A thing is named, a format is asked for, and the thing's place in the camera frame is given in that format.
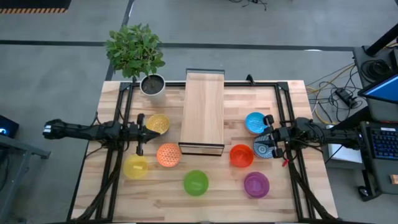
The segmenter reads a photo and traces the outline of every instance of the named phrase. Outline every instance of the gray floor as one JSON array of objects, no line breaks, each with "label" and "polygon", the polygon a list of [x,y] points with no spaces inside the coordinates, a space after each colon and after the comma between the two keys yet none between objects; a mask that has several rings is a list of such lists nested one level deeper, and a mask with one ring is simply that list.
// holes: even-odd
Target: gray floor
[{"label": "gray floor", "polygon": [[[163,42],[357,46],[370,44],[398,22],[394,0],[267,2],[264,12],[261,5],[241,7],[244,1],[136,0],[129,24],[149,23]],[[119,29],[126,5],[127,0],[73,0],[62,15],[0,15],[0,39],[104,41],[110,29]],[[104,49],[0,45],[0,52],[1,113],[21,124],[18,139],[52,152],[48,161],[32,161],[13,215],[32,223],[63,221],[86,142],[45,140],[42,126],[54,118],[91,122],[108,67]],[[353,61],[349,52],[164,49],[164,55],[166,66],[159,73],[166,80],[183,80],[186,68],[214,68],[225,69],[228,80],[250,73],[256,79],[310,83]],[[347,79],[335,83],[345,85]],[[113,80],[123,77],[116,73]],[[354,82],[360,86],[358,77]],[[335,113],[331,106],[327,110]],[[398,197],[363,203],[355,190],[361,184],[358,171],[328,169],[328,174],[341,218],[395,223]]]}]

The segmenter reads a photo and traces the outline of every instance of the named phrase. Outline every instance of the potted plant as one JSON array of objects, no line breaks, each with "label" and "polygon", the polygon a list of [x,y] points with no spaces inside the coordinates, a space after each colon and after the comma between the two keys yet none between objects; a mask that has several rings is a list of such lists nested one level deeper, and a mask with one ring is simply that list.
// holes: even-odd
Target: potted plant
[{"label": "potted plant", "polygon": [[126,78],[138,79],[141,73],[144,77],[140,82],[143,94],[154,103],[161,103],[165,96],[165,80],[156,74],[157,68],[165,65],[163,53],[157,49],[159,37],[153,34],[149,25],[123,26],[120,32],[110,31],[111,40],[107,40],[106,56],[111,61],[114,70],[122,70]]}]

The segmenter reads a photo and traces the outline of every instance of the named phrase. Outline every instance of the red bowl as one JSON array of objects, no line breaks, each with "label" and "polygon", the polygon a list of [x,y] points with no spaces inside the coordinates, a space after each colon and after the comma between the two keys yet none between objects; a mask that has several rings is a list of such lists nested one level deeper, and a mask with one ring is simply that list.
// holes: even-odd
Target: red bowl
[{"label": "red bowl", "polygon": [[231,149],[229,159],[234,166],[248,167],[253,163],[253,150],[247,145],[238,144]]}]

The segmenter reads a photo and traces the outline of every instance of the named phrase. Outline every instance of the green leaves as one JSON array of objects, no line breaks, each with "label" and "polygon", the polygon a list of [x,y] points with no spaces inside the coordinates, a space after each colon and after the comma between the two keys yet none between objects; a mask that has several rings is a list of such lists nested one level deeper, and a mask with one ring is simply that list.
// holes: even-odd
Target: green leaves
[{"label": "green leaves", "polygon": [[149,25],[122,26],[120,32],[110,31],[111,40],[105,42],[106,56],[115,70],[123,70],[126,78],[149,75],[163,67],[163,53],[157,48],[159,37]]}]

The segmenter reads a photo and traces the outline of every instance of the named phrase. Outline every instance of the soil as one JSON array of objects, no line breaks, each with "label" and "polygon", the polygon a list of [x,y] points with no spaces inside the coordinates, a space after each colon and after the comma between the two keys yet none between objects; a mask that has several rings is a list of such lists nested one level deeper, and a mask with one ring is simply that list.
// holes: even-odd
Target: soil
[{"label": "soil", "polygon": [[154,95],[163,89],[164,81],[157,75],[151,75],[142,82],[142,90],[148,95]]}]

